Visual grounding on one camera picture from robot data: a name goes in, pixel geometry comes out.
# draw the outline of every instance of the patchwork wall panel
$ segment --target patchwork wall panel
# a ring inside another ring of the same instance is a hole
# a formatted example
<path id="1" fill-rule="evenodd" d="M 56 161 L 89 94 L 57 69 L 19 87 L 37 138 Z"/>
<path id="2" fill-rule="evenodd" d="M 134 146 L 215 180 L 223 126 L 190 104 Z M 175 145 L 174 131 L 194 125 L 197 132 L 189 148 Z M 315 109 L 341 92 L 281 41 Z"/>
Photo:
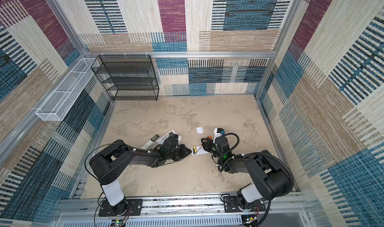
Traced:
<path id="1" fill-rule="evenodd" d="M 384 0 L 303 0 L 260 102 L 318 226 L 384 226 Z"/>
<path id="2" fill-rule="evenodd" d="M 78 56 L 45 0 L 0 0 L 0 142 Z"/>
<path id="3" fill-rule="evenodd" d="M 152 58 L 160 96 L 254 94 L 267 61 Z"/>
<path id="4" fill-rule="evenodd" d="M 59 2 L 90 51 L 270 51 L 275 48 L 292 3 L 291 0 Z"/>
<path id="5" fill-rule="evenodd" d="M 2 226 L 44 226 L 69 197 L 109 108 L 93 76 L 62 122 L 33 126 L 0 168 Z"/>

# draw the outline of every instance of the mesh shelf tier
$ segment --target mesh shelf tier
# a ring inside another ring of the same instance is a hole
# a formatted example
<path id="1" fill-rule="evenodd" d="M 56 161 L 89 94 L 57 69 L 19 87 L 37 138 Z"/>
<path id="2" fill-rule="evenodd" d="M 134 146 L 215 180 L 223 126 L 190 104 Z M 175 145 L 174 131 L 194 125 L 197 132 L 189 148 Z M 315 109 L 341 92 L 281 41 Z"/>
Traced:
<path id="1" fill-rule="evenodd" d="M 147 55 L 99 55 L 92 71 L 113 100 L 157 100 L 159 85 Z"/>
<path id="2" fill-rule="evenodd" d="M 98 65 L 94 58 L 78 61 L 36 115 L 44 121 L 62 121 L 92 77 L 91 66 L 94 64 Z"/>

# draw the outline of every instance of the white wire basket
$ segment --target white wire basket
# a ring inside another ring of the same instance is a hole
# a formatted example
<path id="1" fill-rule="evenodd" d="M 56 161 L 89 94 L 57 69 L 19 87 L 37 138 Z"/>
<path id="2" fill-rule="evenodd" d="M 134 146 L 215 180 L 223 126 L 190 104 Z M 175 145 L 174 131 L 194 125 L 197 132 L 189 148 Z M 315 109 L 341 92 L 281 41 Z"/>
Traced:
<path id="1" fill-rule="evenodd" d="M 94 58 L 83 58 L 78 61 L 36 115 L 44 121 L 62 121 L 92 77 L 91 66 L 98 67 L 99 63 Z"/>

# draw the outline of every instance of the black mesh shelf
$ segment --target black mesh shelf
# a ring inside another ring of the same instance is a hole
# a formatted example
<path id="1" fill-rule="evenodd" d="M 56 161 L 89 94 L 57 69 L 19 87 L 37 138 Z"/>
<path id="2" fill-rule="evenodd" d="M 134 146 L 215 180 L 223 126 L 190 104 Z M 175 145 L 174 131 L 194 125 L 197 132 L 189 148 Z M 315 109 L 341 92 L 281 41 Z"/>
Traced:
<path id="1" fill-rule="evenodd" d="M 159 85 L 150 56 L 99 55 L 95 61 L 98 67 L 92 70 L 113 100 L 157 100 Z"/>

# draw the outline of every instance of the black mounting plate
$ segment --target black mounting plate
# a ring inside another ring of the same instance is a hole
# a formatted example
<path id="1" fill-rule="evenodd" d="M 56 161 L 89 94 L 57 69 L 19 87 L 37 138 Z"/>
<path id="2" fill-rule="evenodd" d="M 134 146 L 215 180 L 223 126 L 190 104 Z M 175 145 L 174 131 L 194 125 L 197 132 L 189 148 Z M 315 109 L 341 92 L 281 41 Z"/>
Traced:
<path id="1" fill-rule="evenodd" d="M 130 216 L 138 216 L 141 213 L 141 208 L 142 208 L 142 199 L 127 199 L 128 207 L 131 207 L 131 214 Z M 108 200 L 103 200 L 101 203 L 101 208 L 99 211 L 99 217 L 110 217 L 110 216 L 115 216 L 113 214 L 113 211 L 111 210 L 111 206 L 108 203 Z"/>
<path id="2" fill-rule="evenodd" d="M 236 196 L 223 196 L 222 198 L 224 201 L 224 210 L 226 213 L 242 212 L 238 208 Z M 255 204 L 259 208 L 259 212 L 263 212 L 266 210 L 265 204 L 262 204 L 260 200 L 255 201 Z M 252 209 L 250 210 L 250 212 L 257 212 L 257 209 L 254 205 L 252 205 Z"/>

